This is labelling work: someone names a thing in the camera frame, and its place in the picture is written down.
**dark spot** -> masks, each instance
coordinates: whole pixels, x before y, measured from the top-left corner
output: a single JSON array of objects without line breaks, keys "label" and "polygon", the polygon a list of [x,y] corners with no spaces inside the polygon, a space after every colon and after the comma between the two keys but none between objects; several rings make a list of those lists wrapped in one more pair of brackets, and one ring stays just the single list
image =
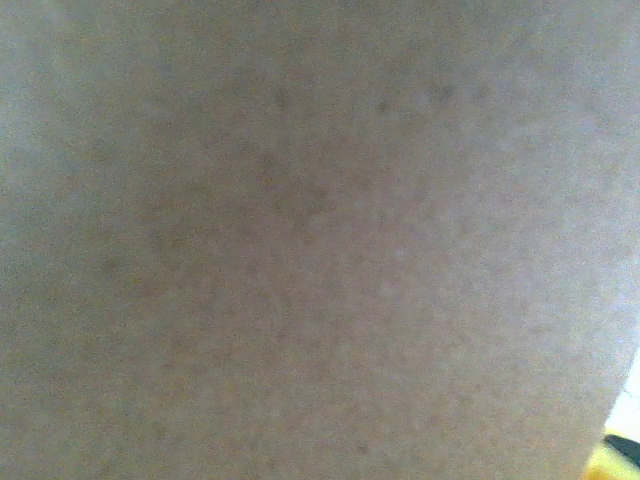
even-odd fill
[{"label": "dark spot", "polygon": [[174,235],[168,239],[169,248],[174,250],[183,247],[185,243],[184,237],[180,235]]},{"label": "dark spot", "polygon": [[163,246],[162,233],[160,233],[157,228],[152,228],[149,232],[149,242],[155,248]]},{"label": "dark spot", "polygon": [[480,102],[482,100],[485,100],[490,93],[491,91],[489,90],[489,87],[487,87],[486,85],[478,85],[473,91],[473,99],[476,102]]},{"label": "dark spot", "polygon": [[101,271],[107,278],[115,277],[122,268],[122,262],[116,258],[108,258],[102,262]]},{"label": "dark spot", "polygon": [[551,332],[551,328],[548,325],[533,325],[529,329],[529,333],[532,337],[545,337]]},{"label": "dark spot", "polygon": [[289,106],[291,105],[291,97],[285,87],[276,88],[273,97],[276,105],[280,110],[286,112],[289,109]]},{"label": "dark spot", "polygon": [[362,7],[362,2],[360,0],[343,0],[342,4],[343,7],[348,10],[355,10]]},{"label": "dark spot", "polygon": [[389,105],[389,101],[386,98],[383,98],[378,102],[376,110],[378,111],[379,114],[384,115],[389,111],[390,107],[391,106]]},{"label": "dark spot", "polygon": [[453,132],[456,133],[460,130],[460,126],[455,123],[455,122],[444,122],[442,124],[442,126],[445,128],[445,130],[447,130],[448,132]]},{"label": "dark spot", "polygon": [[429,93],[434,97],[436,103],[442,107],[449,103],[456,93],[456,87],[450,83],[432,83],[429,86]]},{"label": "dark spot", "polygon": [[270,153],[263,154],[259,171],[259,177],[263,186],[266,188],[272,188],[277,184],[278,176],[277,164],[273,155]]},{"label": "dark spot", "polygon": [[113,464],[107,463],[106,465],[102,465],[100,467],[100,470],[98,470],[98,472],[100,473],[101,476],[107,477],[107,476],[111,476],[111,474],[113,473]]},{"label": "dark spot", "polygon": [[162,423],[154,421],[151,426],[157,439],[162,440],[167,436],[167,427]]}]

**yellow object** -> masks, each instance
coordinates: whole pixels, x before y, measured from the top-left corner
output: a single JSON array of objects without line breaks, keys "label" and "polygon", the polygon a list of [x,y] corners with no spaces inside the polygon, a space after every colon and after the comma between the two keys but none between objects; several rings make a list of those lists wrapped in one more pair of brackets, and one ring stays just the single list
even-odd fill
[{"label": "yellow object", "polygon": [[[606,435],[619,435],[611,430]],[[594,449],[583,480],[640,480],[640,468],[611,445],[601,442]]]}]

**close-up skin surface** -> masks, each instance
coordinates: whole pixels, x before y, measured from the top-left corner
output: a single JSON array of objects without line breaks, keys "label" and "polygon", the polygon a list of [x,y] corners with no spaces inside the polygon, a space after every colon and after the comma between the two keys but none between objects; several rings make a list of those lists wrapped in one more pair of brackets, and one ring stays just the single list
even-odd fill
[{"label": "close-up skin surface", "polygon": [[637,2],[0,10],[1,478],[579,477],[638,340]]}]

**freckle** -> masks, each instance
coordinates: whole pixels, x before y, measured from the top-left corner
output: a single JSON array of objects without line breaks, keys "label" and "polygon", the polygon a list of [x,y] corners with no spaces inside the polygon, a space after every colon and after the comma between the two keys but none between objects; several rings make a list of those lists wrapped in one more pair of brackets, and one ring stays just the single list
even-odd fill
[{"label": "freckle", "polygon": [[452,84],[439,84],[434,82],[429,86],[429,92],[437,99],[438,104],[444,106],[449,103],[456,93],[456,87]]},{"label": "freckle", "polygon": [[380,100],[380,102],[378,102],[378,106],[377,106],[378,113],[380,114],[387,113],[389,111],[389,108],[390,108],[390,105],[386,99],[382,99]]},{"label": "freckle", "polygon": [[113,277],[120,270],[120,262],[115,258],[109,258],[102,263],[102,272],[107,277]]},{"label": "freckle", "polygon": [[286,88],[284,87],[277,88],[274,94],[274,99],[275,99],[276,105],[281,110],[286,111],[289,109],[291,99],[289,98],[289,92],[287,92]]},{"label": "freckle", "polygon": [[489,96],[489,88],[485,85],[482,85],[475,89],[473,93],[473,99],[476,101],[482,101]]}]

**human skin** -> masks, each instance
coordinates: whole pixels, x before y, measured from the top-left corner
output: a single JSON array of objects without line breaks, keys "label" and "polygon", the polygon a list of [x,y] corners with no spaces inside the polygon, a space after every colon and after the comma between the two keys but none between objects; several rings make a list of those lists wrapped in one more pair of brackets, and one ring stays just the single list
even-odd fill
[{"label": "human skin", "polygon": [[514,3],[5,2],[0,476],[577,478],[640,7]]}]

